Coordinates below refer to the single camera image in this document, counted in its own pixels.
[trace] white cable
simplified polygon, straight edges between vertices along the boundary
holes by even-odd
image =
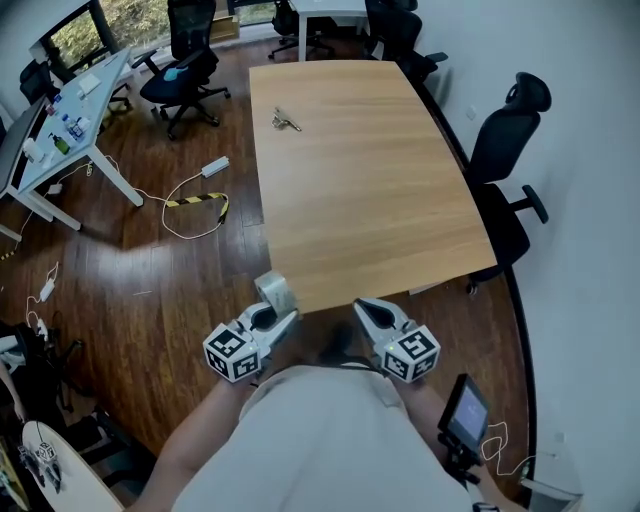
[[[27,325],[29,327],[31,327],[31,324],[29,323],[29,315],[35,315],[36,323],[40,320],[40,317],[37,315],[37,313],[35,311],[29,311],[29,300],[31,300],[31,299],[33,299],[33,301],[36,304],[40,304],[40,301],[38,299],[36,299],[33,295],[29,295],[27,297],[27,309],[26,309],[25,314],[24,314],[24,319],[27,321]]]
[[[105,155],[105,158],[108,158],[109,160],[111,160],[111,162],[113,163],[113,166],[115,167],[116,171],[118,172],[118,174],[120,174],[120,167],[118,166],[118,162],[116,162],[115,159],[111,155]],[[169,226],[167,226],[167,223],[166,223],[166,221],[164,219],[164,214],[165,214],[165,211],[167,210],[167,203],[171,199],[171,196],[173,194],[175,194],[180,187],[182,187],[183,185],[187,184],[191,180],[196,179],[198,176],[202,176],[202,173],[199,172],[198,174],[195,174],[194,176],[191,176],[191,178],[187,178],[186,180],[184,180],[182,183],[180,183],[180,185],[178,185],[176,188],[174,188],[171,191],[171,193],[167,196],[166,199],[162,199],[161,197],[156,197],[156,196],[152,196],[150,194],[147,194],[144,190],[139,189],[139,188],[135,188],[134,187],[133,190],[135,190],[137,192],[140,192],[141,194],[144,194],[149,199],[155,199],[156,201],[162,202],[162,225],[165,227],[165,229],[167,231],[173,233],[174,235],[176,235],[179,238],[182,238],[183,240],[195,240],[196,238],[202,238],[203,236],[210,235],[211,233],[216,231],[222,225],[222,222],[218,222],[218,224],[216,225],[215,228],[210,229],[209,231],[206,231],[205,233],[201,233],[199,235],[194,235],[194,236],[184,236],[184,235],[181,235],[180,233],[176,233],[173,229],[171,229]]]
[[[56,266],[53,267],[51,270],[49,270],[49,272],[47,272],[47,278],[45,279],[45,281],[49,280],[49,276],[51,275],[51,272],[55,271],[55,275],[53,276],[53,282],[56,282],[56,279],[58,278],[58,267],[60,266],[60,262],[56,261]]]
[[[488,428],[495,428],[495,427],[499,427],[501,425],[504,425],[504,439],[501,436],[494,436],[494,437],[490,437],[489,439],[487,439],[486,441],[484,441],[481,445],[480,445],[480,450],[482,451],[482,458],[485,461],[490,461],[492,459],[495,459],[496,457],[498,457],[498,463],[496,464],[496,475],[498,476],[511,476],[513,474],[515,474],[516,471],[518,471],[518,469],[520,469],[520,467],[527,462],[530,459],[533,459],[535,457],[537,457],[538,455],[549,455],[553,458],[556,457],[556,454],[554,453],[547,453],[547,452],[536,452],[535,455],[530,455],[529,457],[527,457],[526,459],[524,459],[522,462],[520,462],[520,464],[518,464],[515,469],[509,473],[501,473],[500,472],[500,461],[502,460],[502,450],[504,450],[507,447],[507,444],[509,443],[509,428],[507,427],[507,423],[505,421],[501,421],[500,423],[496,423],[495,425],[487,425]],[[494,453],[493,455],[491,455],[491,457],[487,457],[487,454],[484,451],[484,445],[487,443],[490,443],[491,441],[495,441],[496,439],[500,440],[500,445],[498,446],[498,451],[496,453]]]
[[[62,178],[60,178],[60,179],[57,181],[56,185],[59,185],[59,184],[60,184],[60,182],[61,182],[63,179],[68,178],[68,177],[69,177],[69,176],[71,176],[73,173],[75,173],[75,172],[79,171],[79,170],[80,170],[80,169],[82,169],[83,167],[89,167],[90,165],[92,165],[92,163],[91,163],[91,162],[89,162],[89,163],[87,163],[87,164],[79,165],[79,166],[78,166],[78,167],[76,167],[73,171],[71,171],[71,172],[70,172],[70,173],[68,173],[68,174],[65,174]],[[45,192],[44,197],[47,197],[47,195],[48,195],[48,194],[49,194],[49,191]],[[22,225],[22,227],[20,228],[20,236],[22,236],[22,232],[24,231],[24,228],[26,228],[26,227],[27,227],[27,223],[29,222],[29,219],[31,219],[31,216],[32,216],[32,215],[33,215],[33,210],[31,210],[31,212],[29,213],[29,216],[27,217],[27,220],[25,220],[25,221],[24,221],[24,224],[23,224],[23,225]],[[20,242],[16,242],[16,246],[13,248],[13,250],[15,251],[15,250],[18,248],[18,246],[19,246],[19,245],[20,245]]]

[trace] white desk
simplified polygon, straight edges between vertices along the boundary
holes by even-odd
[[[290,0],[300,15],[298,38],[298,60],[307,59],[307,19],[321,16],[366,18],[367,7],[364,0]]]
[[[100,131],[102,117],[109,105],[112,91],[120,79],[120,73],[130,53],[130,49],[122,50],[106,58],[104,61],[99,62],[81,75],[78,75],[68,84],[65,84],[60,92],[62,100],[56,104],[59,111],[58,115],[47,117],[36,137],[38,146],[40,146],[45,153],[53,154],[51,165],[44,168],[41,164],[27,163],[22,175],[22,180],[20,181],[20,186],[18,187],[18,193],[20,195],[29,197],[29,199],[40,208],[75,230],[79,230],[81,224],[45,200],[41,195],[37,194],[35,188],[85,156],[88,156],[133,204],[142,206],[143,203],[142,196],[116,171],[96,146],[96,139]],[[100,80],[100,85],[87,95],[86,100],[81,101],[78,98],[78,91],[80,90],[79,83],[89,73]],[[83,116],[91,121],[84,137],[80,141],[72,141],[71,136],[67,135],[61,119],[63,114],[68,114],[69,117],[74,119]],[[66,155],[63,155],[55,148],[53,139],[49,137],[50,133],[63,136],[65,141],[71,146],[70,151]]]
[[[29,421],[22,429],[22,444],[35,453],[42,442],[49,443],[58,455],[62,474],[60,492],[45,479],[44,487],[36,483],[56,512],[121,512],[118,498],[89,467],[78,452],[53,429],[42,422]]]

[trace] white shirt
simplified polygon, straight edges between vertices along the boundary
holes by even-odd
[[[244,406],[174,512],[469,512],[388,379],[296,366]]]

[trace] bottle on desk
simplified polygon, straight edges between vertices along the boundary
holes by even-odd
[[[67,114],[62,116],[62,122],[69,134],[75,139],[80,140],[84,135],[82,129],[78,126],[78,123],[71,119]]]
[[[50,133],[49,137],[53,137],[53,145],[58,148],[58,151],[60,151],[60,153],[66,155],[69,152],[69,144],[67,144],[62,137],[58,137],[53,133]]]

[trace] blue object on chair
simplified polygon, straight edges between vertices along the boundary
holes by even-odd
[[[164,81],[165,82],[173,82],[176,78],[178,78],[178,75],[180,73],[182,73],[183,71],[186,71],[187,68],[183,68],[183,69],[178,69],[178,68],[169,68],[167,69],[167,71],[164,74]]]

